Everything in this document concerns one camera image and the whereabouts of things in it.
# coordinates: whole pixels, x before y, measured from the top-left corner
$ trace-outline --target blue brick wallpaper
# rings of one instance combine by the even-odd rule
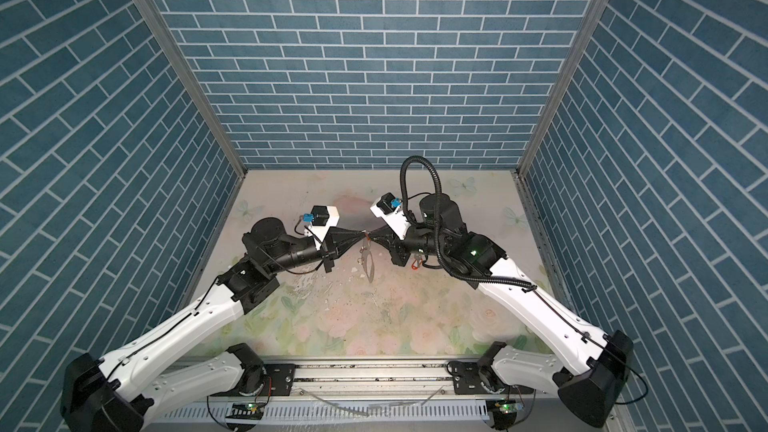
[[[234,181],[130,0],[0,0],[0,430],[171,314]]]
[[[589,0],[156,0],[249,168],[514,168]]]
[[[530,171],[639,430],[768,430],[766,104],[768,0],[610,0]]]

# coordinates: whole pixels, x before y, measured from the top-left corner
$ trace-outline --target table surface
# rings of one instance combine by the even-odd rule
[[[469,230],[487,235],[539,286],[551,291],[510,172],[439,171],[443,191]],[[424,170],[408,172],[408,194],[433,191]],[[370,205],[381,195],[400,196],[397,170],[252,171],[226,219],[193,297],[245,253],[241,239],[261,218],[274,216],[291,229],[314,205],[339,209],[339,226],[373,230],[383,225]],[[418,211],[418,200],[410,208]],[[187,356],[216,355],[248,343],[261,356],[482,354],[493,341],[548,353],[547,346],[499,303],[444,271],[391,263],[372,244],[375,276],[369,283],[358,263],[360,245],[336,261],[329,274],[278,274],[267,300],[193,348]],[[314,264],[297,268],[311,270]]]

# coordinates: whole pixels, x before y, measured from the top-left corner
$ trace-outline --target white robotic arm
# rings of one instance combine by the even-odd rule
[[[436,184],[436,193],[419,203],[424,222],[417,222],[408,210],[404,185],[410,162],[425,165]],[[90,354],[73,360],[65,371],[61,408],[70,429],[138,432],[152,418],[216,392],[257,394],[266,385],[266,369],[245,344],[213,360],[162,373],[208,335],[266,299],[280,285],[279,271],[320,261],[330,272],[333,261],[365,236],[384,245],[392,262],[401,266],[414,252],[434,254],[439,267],[500,302],[554,352],[536,354],[494,343],[477,362],[487,389],[519,384],[557,393],[579,418],[601,427],[628,379],[632,341],[621,331],[608,335],[569,311],[531,283],[493,241],[469,232],[426,159],[407,159],[400,173],[403,199],[388,193],[371,206],[387,226],[371,232],[345,230],[336,226],[335,207],[315,206],[312,214],[303,216],[310,224],[297,238],[286,234],[278,218],[263,218],[243,236],[247,254],[203,296],[98,360]]]

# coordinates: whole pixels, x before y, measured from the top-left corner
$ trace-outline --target cylindrical motor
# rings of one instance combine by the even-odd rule
[[[271,257],[279,257],[288,250],[288,242],[280,240],[285,235],[286,228],[283,221],[277,217],[262,218],[254,224],[250,232],[243,234],[243,244],[248,255],[259,263],[268,262],[266,254]]]
[[[436,194],[429,194],[418,203],[418,208],[421,209],[422,217],[424,217],[424,224],[430,228],[435,224],[436,198]],[[441,194],[440,216],[442,226],[449,230],[458,231],[462,226],[464,226],[462,214],[458,211],[456,202],[451,200],[448,194]]]

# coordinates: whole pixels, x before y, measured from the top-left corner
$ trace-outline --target black cable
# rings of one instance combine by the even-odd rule
[[[427,264],[428,260],[429,260],[429,255],[424,254],[424,262],[422,262],[422,267],[427,267],[427,268],[430,268],[432,270],[442,270],[442,267],[440,267],[439,265]]]
[[[275,264],[277,264],[277,266],[278,266],[278,267],[282,268],[282,269],[283,269],[285,272],[288,272],[289,274],[294,274],[294,275],[307,275],[307,274],[311,274],[311,273],[313,273],[313,272],[314,272],[313,270],[311,270],[311,271],[308,271],[308,272],[294,272],[294,271],[292,271],[292,270],[289,270],[289,269],[287,269],[287,268],[283,267],[283,264],[280,264],[278,261],[276,261],[275,259],[273,259],[271,255],[269,255],[268,253],[266,253],[266,250],[264,250],[264,249],[261,247],[261,244],[256,244],[256,246],[258,247],[258,249],[259,249],[259,250],[261,250],[261,251],[264,253],[264,255],[266,255],[266,257],[267,257],[269,260],[271,260],[272,262],[274,262]]]
[[[408,197],[408,200],[411,200],[414,197],[428,196],[429,194],[431,194],[431,192],[419,192],[418,194],[414,194],[414,195]]]
[[[211,283],[211,284],[208,286],[208,290],[206,290],[206,291],[205,291],[205,294],[203,294],[203,297],[202,297],[202,298],[201,298],[201,299],[198,301],[197,305],[195,305],[195,306],[194,306],[194,308],[193,308],[192,310],[194,310],[194,311],[197,311],[197,309],[200,307],[200,305],[201,305],[203,302],[205,302],[205,299],[206,299],[206,297],[208,297],[208,294],[210,293],[210,290],[211,290],[211,289],[214,287],[214,285],[216,285],[216,281],[213,281],[213,282],[212,282],[212,283]],[[144,345],[142,345],[141,347],[139,347],[138,349],[134,350],[134,351],[133,351],[133,352],[131,352],[131,353],[130,353],[130,354],[127,356],[127,357],[125,357],[123,360],[120,360],[120,361],[118,362],[118,364],[114,366],[114,368],[112,369],[112,371],[111,371],[111,372],[109,373],[109,375],[107,376],[107,382],[109,382],[109,379],[111,379],[111,378],[112,378],[112,374],[114,374],[114,372],[115,372],[115,371],[118,369],[118,367],[120,367],[121,365],[123,365],[123,362],[125,362],[126,360],[130,359],[131,357],[135,356],[136,354],[138,354],[138,353],[139,353],[139,352],[141,352],[142,350],[145,350],[145,349],[146,349],[147,347],[149,347],[150,345],[154,344],[155,342],[159,341],[160,339],[162,339],[163,337],[165,337],[166,335],[168,335],[168,334],[169,334],[171,331],[173,331],[173,330],[174,330],[176,327],[178,327],[178,325],[179,325],[179,324],[181,324],[181,322],[184,322],[185,320],[187,320],[187,319],[188,319],[189,317],[191,317],[192,315],[193,315],[193,314],[192,314],[192,312],[188,312],[188,313],[187,313],[187,315],[183,316],[183,317],[182,317],[182,318],[181,318],[181,319],[180,319],[180,320],[179,320],[177,323],[175,323],[175,324],[174,324],[174,325],[173,325],[171,328],[169,328],[167,331],[165,331],[165,332],[163,332],[162,334],[160,334],[160,336],[156,337],[155,339],[153,339],[153,340],[149,341],[149,343],[147,343],[147,344],[144,344]]]
[[[213,415],[213,414],[210,412],[210,402],[209,402],[209,400],[208,400],[208,399],[210,399],[210,396],[209,396],[209,395],[205,396],[205,404],[206,404],[206,406],[208,407],[208,415],[210,416],[210,418],[214,419],[214,422],[216,422],[216,423],[217,423],[218,425],[220,425],[221,427],[224,427],[224,428],[225,428],[225,429],[227,429],[229,432],[232,432],[232,431],[233,431],[233,429],[229,428],[229,426],[226,426],[226,425],[224,425],[224,424],[226,424],[226,419],[224,420],[224,424],[222,424],[221,422],[219,422],[218,420],[216,420],[216,417],[214,417],[214,415]]]
[[[528,418],[531,417],[531,413],[533,412],[534,405],[536,405],[536,389],[533,389],[533,398],[531,399],[531,408],[528,409],[528,413],[525,415],[525,417],[521,418],[518,422],[515,422],[511,427],[507,428],[507,430],[513,428],[516,425],[520,425],[526,420],[528,420]]]
[[[638,398],[634,398],[634,399],[632,399],[632,400],[627,400],[626,402],[614,402],[614,404],[615,404],[615,405],[629,405],[629,404],[634,404],[635,402],[639,402],[640,400],[642,400],[642,399],[645,399],[645,398],[646,398],[646,396],[648,396],[648,392],[650,392],[650,389],[648,388],[648,382],[646,382],[646,381],[645,381],[645,379],[643,378],[643,376],[641,376],[641,375],[640,375],[640,373],[639,373],[637,370],[635,370],[635,369],[633,369],[632,367],[630,367],[630,366],[629,366],[629,364],[627,364],[627,362],[624,362],[623,360],[621,360],[619,357],[617,357],[617,356],[616,356],[616,354],[614,354],[613,352],[611,352],[610,350],[608,350],[606,347],[604,347],[604,346],[602,346],[602,345],[598,344],[597,342],[593,341],[593,340],[592,340],[592,338],[589,336],[589,334],[586,334],[585,332],[582,332],[582,331],[578,330],[578,328],[577,328],[575,325],[573,325],[573,324],[572,324],[571,322],[569,322],[569,321],[568,321],[568,320],[567,320],[565,317],[563,317],[563,316],[560,314],[560,312],[558,312],[557,310],[555,310],[555,308],[554,308],[554,307],[552,307],[552,304],[550,304],[550,303],[549,303],[549,301],[545,300],[545,299],[542,297],[542,295],[541,295],[540,293],[538,293],[538,292],[536,292],[536,291],[533,291],[533,293],[534,293],[534,294],[536,294],[536,297],[538,297],[538,298],[539,298],[539,300],[541,300],[541,301],[542,301],[542,302],[543,302],[543,303],[544,303],[544,304],[545,304],[547,307],[549,307],[549,310],[551,310],[552,312],[554,312],[554,314],[555,314],[555,315],[557,315],[558,317],[560,317],[560,320],[562,320],[563,322],[565,322],[565,323],[566,323],[566,324],[567,324],[567,325],[568,325],[570,328],[572,328],[574,331],[576,331],[576,333],[577,333],[577,334],[581,335],[581,337],[582,337],[582,338],[584,338],[585,340],[588,340],[588,341],[590,341],[592,344],[595,344],[595,345],[597,345],[598,347],[600,347],[601,349],[603,349],[603,350],[605,350],[606,352],[608,352],[608,354],[609,354],[611,357],[613,357],[613,358],[614,358],[614,359],[616,359],[616,360],[617,360],[617,361],[618,361],[620,364],[622,364],[622,365],[623,365],[623,366],[625,366],[627,369],[629,369],[629,371],[630,371],[630,372],[632,372],[632,373],[635,375],[635,377],[637,377],[637,378],[640,380],[640,382],[642,382],[642,383],[643,383],[643,387],[645,388],[645,392],[643,392],[641,396],[639,396]]]
[[[418,223],[416,222],[416,216],[414,216],[413,213],[408,210],[408,187],[406,186],[406,172],[408,172],[408,167],[414,162],[417,162],[423,165],[427,169],[427,171],[429,172],[429,175],[432,177],[432,183],[435,185],[435,208],[434,208],[435,225],[434,225],[432,234],[433,234],[433,239],[435,241],[435,252],[437,256],[437,262],[438,264],[440,264],[441,267],[443,267],[443,269],[445,269],[448,275],[458,280],[463,280],[465,282],[474,282],[478,284],[514,285],[515,287],[520,287],[527,291],[535,290],[537,287],[536,284],[530,283],[528,281],[523,281],[518,278],[472,277],[470,275],[464,275],[452,270],[451,265],[448,264],[447,257],[445,257],[442,254],[442,250],[440,249],[440,231],[441,231],[440,202],[442,199],[442,185],[440,184],[440,177],[437,174],[437,170],[435,170],[435,166],[424,157],[410,156],[409,158],[404,160],[402,165],[400,166],[400,195],[402,196],[402,210],[406,214],[406,219],[408,220],[408,223],[411,224],[411,226],[416,227],[418,225]]]
[[[326,247],[326,244],[322,240],[320,240],[320,238],[317,235],[315,235],[314,232],[312,232],[312,229],[310,229],[307,226],[304,226],[304,230],[306,230],[307,232],[312,234],[312,236],[315,238],[315,240],[317,240],[317,243],[319,243],[320,246],[322,247],[322,250],[324,250],[326,252],[326,254],[328,254],[328,247]]]
[[[448,375],[450,375],[451,377],[460,378],[462,375],[459,372],[451,372],[450,366],[451,366],[451,363],[453,362],[458,362],[458,360],[449,360],[446,362],[446,372],[448,372]]]
[[[270,376],[270,388],[266,392],[266,403],[264,404],[264,408],[266,408],[266,406],[270,404],[271,397],[272,397],[272,376]]]

